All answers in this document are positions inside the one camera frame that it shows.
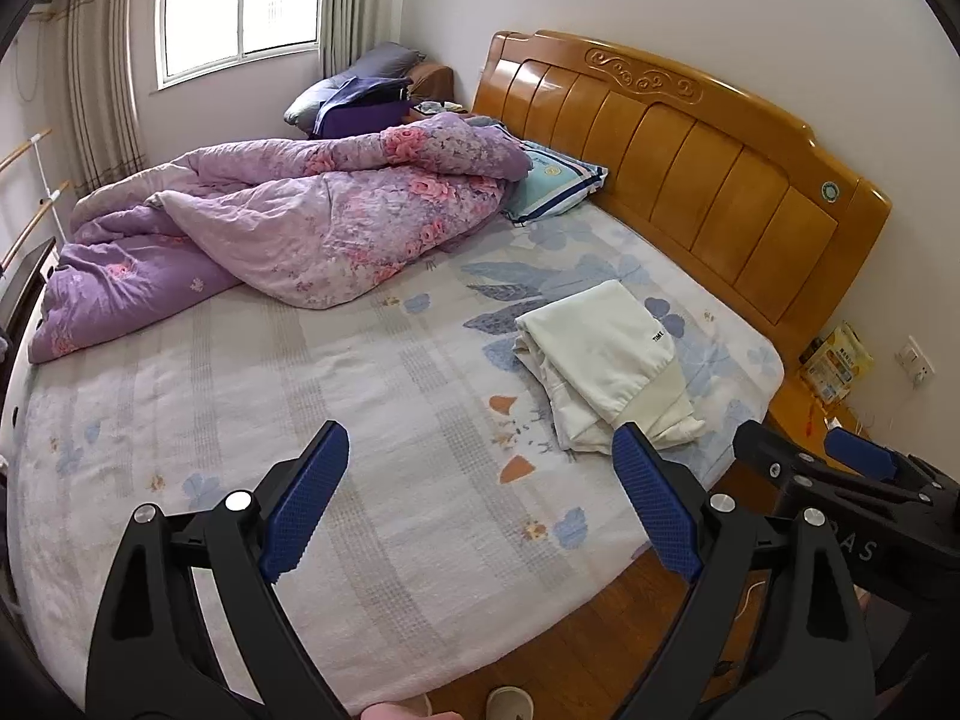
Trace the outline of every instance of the electrical socket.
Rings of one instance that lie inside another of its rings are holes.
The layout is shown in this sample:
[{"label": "electrical socket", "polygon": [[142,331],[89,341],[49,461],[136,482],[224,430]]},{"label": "electrical socket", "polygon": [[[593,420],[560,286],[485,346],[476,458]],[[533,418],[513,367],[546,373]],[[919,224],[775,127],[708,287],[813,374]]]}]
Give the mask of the electrical socket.
[{"label": "electrical socket", "polygon": [[923,349],[920,349],[920,345],[913,336],[906,337],[906,343],[899,348],[894,358],[899,366],[904,369],[906,375],[910,377],[914,389],[918,388],[936,372],[933,363],[930,362],[928,356],[923,354]]}]

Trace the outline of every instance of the bed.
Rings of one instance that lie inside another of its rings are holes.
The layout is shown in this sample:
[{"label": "bed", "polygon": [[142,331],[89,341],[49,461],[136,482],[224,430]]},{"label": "bed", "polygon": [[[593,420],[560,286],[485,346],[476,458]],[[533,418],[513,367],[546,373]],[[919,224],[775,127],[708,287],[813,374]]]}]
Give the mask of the bed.
[{"label": "bed", "polygon": [[[603,193],[526,226],[497,218],[325,312],[239,287],[33,370],[21,344],[0,424],[11,566],[37,654],[75,701],[133,508],[251,488],[325,418],[349,431],[349,475],[277,595],[347,708],[520,646],[647,539],[608,459],[558,449],[512,357],[515,317],[611,278],[672,317],[709,432],[664,454],[709,487],[889,213],[798,119],[627,47],[498,33],[473,109],[609,167]],[[230,686],[255,695],[212,581],[198,585]]]}]

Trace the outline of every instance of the gray pillow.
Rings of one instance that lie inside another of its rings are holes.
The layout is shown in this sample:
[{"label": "gray pillow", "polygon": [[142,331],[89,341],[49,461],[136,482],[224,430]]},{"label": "gray pillow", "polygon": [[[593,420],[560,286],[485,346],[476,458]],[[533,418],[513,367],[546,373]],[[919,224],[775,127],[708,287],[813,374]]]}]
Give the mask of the gray pillow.
[{"label": "gray pillow", "polygon": [[349,79],[401,79],[426,56],[399,43],[381,43],[357,59],[342,73],[318,81],[287,108],[283,120],[304,132],[313,132],[320,107]]}]

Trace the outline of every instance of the mattress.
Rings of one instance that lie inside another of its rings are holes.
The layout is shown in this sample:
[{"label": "mattress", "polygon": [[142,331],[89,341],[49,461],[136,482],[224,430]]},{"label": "mattress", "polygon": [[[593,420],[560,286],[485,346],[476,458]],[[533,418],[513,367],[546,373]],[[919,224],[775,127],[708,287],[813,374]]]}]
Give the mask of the mattress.
[{"label": "mattress", "polygon": [[[351,712],[494,661],[587,602],[648,541],[610,460],[558,449],[514,320],[619,279],[674,336],[709,432],[664,451],[709,487],[762,418],[773,346],[589,203],[497,218],[371,293],[311,312],[238,287],[34,369],[11,458],[11,560],[40,659],[83,702],[88,642],[133,509],[207,509],[349,431],[349,471],[277,597]],[[230,686],[256,697],[209,572]]]}]

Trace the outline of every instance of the wooden headboard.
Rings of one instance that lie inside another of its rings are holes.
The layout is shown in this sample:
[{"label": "wooden headboard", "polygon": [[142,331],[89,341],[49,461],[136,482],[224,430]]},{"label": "wooden headboard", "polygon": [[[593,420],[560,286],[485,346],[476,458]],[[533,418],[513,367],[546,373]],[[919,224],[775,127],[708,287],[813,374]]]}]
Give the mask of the wooden headboard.
[{"label": "wooden headboard", "polygon": [[788,370],[890,214],[799,119],[639,50],[498,32],[473,109],[608,167],[596,203],[770,338]]}]

